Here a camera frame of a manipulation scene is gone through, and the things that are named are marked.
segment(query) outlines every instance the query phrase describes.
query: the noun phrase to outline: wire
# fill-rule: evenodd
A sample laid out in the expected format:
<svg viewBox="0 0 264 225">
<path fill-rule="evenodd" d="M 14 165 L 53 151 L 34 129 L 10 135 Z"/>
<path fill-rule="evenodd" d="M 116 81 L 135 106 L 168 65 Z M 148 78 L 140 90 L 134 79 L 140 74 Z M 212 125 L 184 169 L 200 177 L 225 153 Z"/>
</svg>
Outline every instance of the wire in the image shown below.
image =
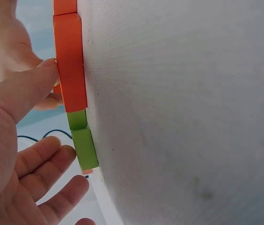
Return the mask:
<svg viewBox="0 0 264 225">
<path fill-rule="evenodd" d="M 63 131 L 63 130 L 59 130 L 59 129 L 50 130 L 49 132 L 47 132 L 47 133 L 43 136 L 43 138 L 45 138 L 46 136 L 48 136 L 50 133 L 52 133 L 52 132 L 54 132 L 54 131 L 59 131 L 59 132 L 65 134 L 66 136 L 68 136 L 69 138 L 72 139 L 72 136 L 70 136 L 67 132 L 65 132 L 65 131 Z"/>
<path fill-rule="evenodd" d="M 18 137 L 24 137 L 24 138 L 27 138 L 27 139 L 29 139 L 29 140 L 33 140 L 33 141 L 35 141 L 35 142 L 38 142 L 38 140 L 35 139 L 35 138 L 33 138 L 33 137 L 29 137 L 29 136 L 25 136 L 25 135 L 19 135 Z"/>
</svg>

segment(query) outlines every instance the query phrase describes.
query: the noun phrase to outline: green piece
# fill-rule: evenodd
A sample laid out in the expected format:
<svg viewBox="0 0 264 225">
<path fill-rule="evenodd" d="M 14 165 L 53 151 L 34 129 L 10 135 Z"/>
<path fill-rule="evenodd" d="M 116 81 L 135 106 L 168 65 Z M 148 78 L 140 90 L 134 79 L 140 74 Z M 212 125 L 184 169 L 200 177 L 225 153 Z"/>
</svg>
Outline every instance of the green piece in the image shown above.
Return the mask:
<svg viewBox="0 0 264 225">
<path fill-rule="evenodd" d="M 67 112 L 67 120 L 71 130 L 79 130 L 87 127 L 86 111 Z"/>
<path fill-rule="evenodd" d="M 89 170 L 99 166 L 95 153 L 95 146 L 90 129 L 73 130 L 73 142 L 78 161 L 82 170 Z"/>
</svg>

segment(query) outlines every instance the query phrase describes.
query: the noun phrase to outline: stacked blocks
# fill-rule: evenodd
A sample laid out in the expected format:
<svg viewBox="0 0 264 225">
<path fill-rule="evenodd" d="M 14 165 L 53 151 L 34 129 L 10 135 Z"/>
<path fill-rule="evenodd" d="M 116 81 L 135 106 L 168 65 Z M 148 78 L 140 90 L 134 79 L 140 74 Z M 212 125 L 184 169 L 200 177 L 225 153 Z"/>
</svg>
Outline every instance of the stacked blocks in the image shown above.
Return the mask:
<svg viewBox="0 0 264 225">
<path fill-rule="evenodd" d="M 78 161 L 83 174 L 88 174 L 99 164 L 85 111 L 88 105 L 77 0 L 54 0 L 53 27 L 60 79 L 60 86 L 53 91 L 62 94 Z"/>
</svg>

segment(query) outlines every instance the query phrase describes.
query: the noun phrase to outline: orange block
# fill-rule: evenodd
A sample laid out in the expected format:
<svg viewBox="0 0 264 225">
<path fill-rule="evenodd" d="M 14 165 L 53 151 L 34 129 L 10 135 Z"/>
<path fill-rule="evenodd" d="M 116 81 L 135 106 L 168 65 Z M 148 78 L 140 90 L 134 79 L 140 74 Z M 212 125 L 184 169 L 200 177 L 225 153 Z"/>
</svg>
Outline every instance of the orange block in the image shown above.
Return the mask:
<svg viewBox="0 0 264 225">
<path fill-rule="evenodd" d="M 53 0 L 53 14 L 62 15 L 77 12 L 77 0 Z"/>
<path fill-rule="evenodd" d="M 81 19 L 77 13 L 53 17 L 56 60 L 66 112 L 87 108 Z"/>
<path fill-rule="evenodd" d="M 88 174 L 91 174 L 91 173 L 93 173 L 93 169 L 82 170 L 82 174 L 83 174 L 83 175 L 88 175 Z"/>
<path fill-rule="evenodd" d="M 55 87 L 53 88 L 53 93 L 61 93 L 61 87 L 60 87 L 60 84 L 57 85 L 57 86 L 55 86 Z"/>
</svg>

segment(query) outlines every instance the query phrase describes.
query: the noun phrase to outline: white fabric surface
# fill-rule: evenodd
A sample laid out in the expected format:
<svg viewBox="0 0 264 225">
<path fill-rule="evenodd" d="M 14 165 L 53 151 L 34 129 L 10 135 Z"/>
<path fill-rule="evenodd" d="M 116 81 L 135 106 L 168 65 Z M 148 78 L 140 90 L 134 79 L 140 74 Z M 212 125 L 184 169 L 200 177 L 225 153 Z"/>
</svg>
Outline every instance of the white fabric surface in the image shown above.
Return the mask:
<svg viewBox="0 0 264 225">
<path fill-rule="evenodd" d="M 264 225 L 264 0 L 78 0 L 88 120 L 127 225 Z"/>
</svg>

